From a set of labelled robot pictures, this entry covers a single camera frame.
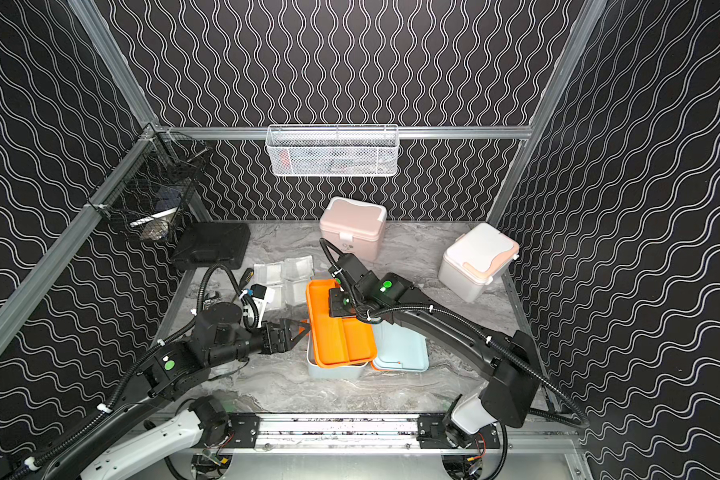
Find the white gauze packet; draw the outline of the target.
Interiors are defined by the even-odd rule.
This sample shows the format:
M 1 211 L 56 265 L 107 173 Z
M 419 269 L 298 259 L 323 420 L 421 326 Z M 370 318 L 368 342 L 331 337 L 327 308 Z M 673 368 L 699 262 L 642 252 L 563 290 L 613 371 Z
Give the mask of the white gauze packet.
M 265 298 L 266 310 L 276 311 L 284 309 L 286 306 L 284 297 L 284 287 L 282 284 L 267 285 Z
M 284 299 L 289 306 L 299 306 L 307 302 L 307 288 L 310 283 L 306 280 L 286 280 L 284 282 Z
M 258 263 L 253 266 L 253 282 L 265 286 L 281 285 L 284 280 L 284 263 Z
M 283 262 L 283 275 L 287 281 L 310 280 L 314 275 L 314 262 L 311 255 L 287 258 Z

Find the blue orange first aid box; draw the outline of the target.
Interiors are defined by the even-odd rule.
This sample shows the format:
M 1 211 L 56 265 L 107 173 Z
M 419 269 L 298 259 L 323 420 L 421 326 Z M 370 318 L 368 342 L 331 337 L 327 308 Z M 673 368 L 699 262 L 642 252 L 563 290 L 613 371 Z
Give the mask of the blue orange first aid box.
M 355 318 L 331 318 L 328 293 L 334 280 L 312 280 L 307 288 L 311 325 L 307 368 L 315 379 L 355 380 L 366 368 L 421 373 L 429 368 L 425 338 L 409 329 Z

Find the white pink first aid box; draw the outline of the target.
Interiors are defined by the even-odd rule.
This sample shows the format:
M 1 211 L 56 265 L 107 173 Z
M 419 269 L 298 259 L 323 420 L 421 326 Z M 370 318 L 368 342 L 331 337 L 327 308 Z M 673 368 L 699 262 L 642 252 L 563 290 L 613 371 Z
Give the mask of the white pink first aid box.
M 480 223 L 446 249 L 438 279 L 471 303 L 518 258 L 515 240 L 488 223 Z

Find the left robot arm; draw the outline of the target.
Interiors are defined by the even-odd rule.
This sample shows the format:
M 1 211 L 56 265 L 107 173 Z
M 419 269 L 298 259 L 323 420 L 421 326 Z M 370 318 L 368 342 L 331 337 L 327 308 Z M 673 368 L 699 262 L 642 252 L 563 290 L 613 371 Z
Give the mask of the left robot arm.
M 79 426 L 21 462 L 0 460 L 0 479 L 78 479 L 138 423 L 208 381 L 213 368 L 288 352 L 309 332 L 306 321 L 261 320 L 252 295 L 237 282 L 232 284 L 234 301 L 205 306 L 205 291 L 217 270 L 234 276 L 225 264 L 206 270 L 188 324 L 139 357 Z

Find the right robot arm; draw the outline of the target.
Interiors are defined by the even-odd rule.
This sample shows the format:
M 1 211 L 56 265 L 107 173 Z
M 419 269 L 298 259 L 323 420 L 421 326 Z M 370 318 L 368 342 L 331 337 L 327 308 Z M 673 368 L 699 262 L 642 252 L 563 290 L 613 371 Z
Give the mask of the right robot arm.
M 428 297 L 394 273 L 375 275 L 355 255 L 329 240 L 319 245 L 352 315 L 367 325 L 389 323 L 416 332 L 449 350 L 485 381 L 475 405 L 489 423 L 520 428 L 528 416 L 585 429 L 584 408 L 541 371 L 531 337 L 484 327 Z

